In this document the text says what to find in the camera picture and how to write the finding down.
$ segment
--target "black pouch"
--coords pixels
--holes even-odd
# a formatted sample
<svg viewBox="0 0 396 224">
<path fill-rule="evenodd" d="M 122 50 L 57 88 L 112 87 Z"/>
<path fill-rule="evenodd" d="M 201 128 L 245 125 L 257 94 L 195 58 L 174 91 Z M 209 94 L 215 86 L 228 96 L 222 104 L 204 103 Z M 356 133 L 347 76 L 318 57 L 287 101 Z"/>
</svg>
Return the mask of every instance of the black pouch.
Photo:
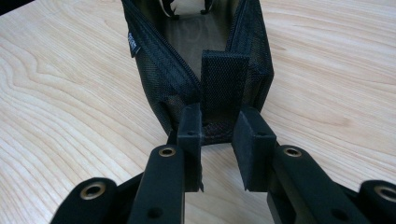
<svg viewBox="0 0 396 224">
<path fill-rule="evenodd" d="M 164 2 L 122 0 L 149 104 L 169 134 L 200 103 L 204 145 L 231 142 L 241 106 L 261 111 L 274 77 L 260 2 L 206 0 L 180 17 Z"/>
</svg>

